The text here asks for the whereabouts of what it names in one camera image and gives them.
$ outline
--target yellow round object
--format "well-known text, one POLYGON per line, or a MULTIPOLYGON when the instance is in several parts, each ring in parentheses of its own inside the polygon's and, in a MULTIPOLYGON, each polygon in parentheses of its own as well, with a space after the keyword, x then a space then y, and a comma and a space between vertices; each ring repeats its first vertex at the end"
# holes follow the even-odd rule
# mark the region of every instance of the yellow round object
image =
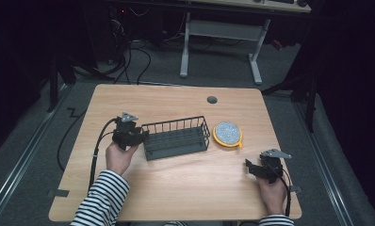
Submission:
POLYGON ((213 138, 225 147, 243 147, 243 133, 237 125, 229 121, 223 121, 214 127, 213 138))

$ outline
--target yellow rim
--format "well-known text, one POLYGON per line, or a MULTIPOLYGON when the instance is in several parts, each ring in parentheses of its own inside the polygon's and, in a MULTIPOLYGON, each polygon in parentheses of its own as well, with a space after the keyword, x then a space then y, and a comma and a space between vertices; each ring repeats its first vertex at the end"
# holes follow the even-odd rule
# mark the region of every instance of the yellow rim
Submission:
POLYGON ((227 143, 224 143, 222 141, 220 141, 217 137, 217 134, 215 133, 215 130, 216 130, 217 126, 214 127, 213 129, 213 137, 214 139, 222 146, 225 146, 225 147, 228 147, 228 148, 232 148, 232 147, 235 147, 235 146, 238 146, 239 148, 242 148, 243 147, 243 144, 241 142, 241 139, 243 138, 243 133, 241 132, 240 128, 238 128, 238 131, 240 131, 240 138, 238 139, 238 142, 234 143, 234 144, 227 144, 227 143))

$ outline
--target forearm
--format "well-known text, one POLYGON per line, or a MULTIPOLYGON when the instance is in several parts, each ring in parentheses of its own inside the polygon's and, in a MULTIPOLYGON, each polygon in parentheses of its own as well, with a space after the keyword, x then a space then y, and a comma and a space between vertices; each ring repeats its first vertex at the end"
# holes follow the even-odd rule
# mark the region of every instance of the forearm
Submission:
POLYGON ((267 217, 261 218, 260 224, 258 226, 272 226, 272 225, 285 225, 293 226, 294 222, 285 215, 269 215, 267 217))
POLYGON ((115 225, 128 191, 129 184, 120 175, 102 171, 71 225, 115 225))

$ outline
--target black wire basket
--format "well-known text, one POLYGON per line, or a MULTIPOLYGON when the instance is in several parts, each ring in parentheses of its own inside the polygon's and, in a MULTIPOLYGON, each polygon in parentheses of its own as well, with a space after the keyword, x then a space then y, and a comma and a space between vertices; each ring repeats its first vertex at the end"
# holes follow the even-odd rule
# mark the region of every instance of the black wire basket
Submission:
POLYGON ((208 148, 210 132, 204 116, 142 124, 141 130, 149 131, 143 142, 147 161, 208 148))

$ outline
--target human arm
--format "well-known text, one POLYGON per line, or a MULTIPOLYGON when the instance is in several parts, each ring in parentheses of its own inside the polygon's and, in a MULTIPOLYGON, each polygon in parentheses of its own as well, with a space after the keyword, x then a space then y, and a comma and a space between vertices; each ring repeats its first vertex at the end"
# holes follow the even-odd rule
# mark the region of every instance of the human arm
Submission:
POLYGON ((293 220, 284 215, 286 188, 281 179, 270 184, 268 180, 257 177, 261 189, 261 198, 267 207, 268 216, 261 218, 259 226, 294 225, 293 220))
POLYGON ((128 169, 138 146, 128 151, 112 142, 106 149, 106 170, 91 186, 88 197, 82 201, 71 225, 115 225, 129 191, 122 175, 128 169))

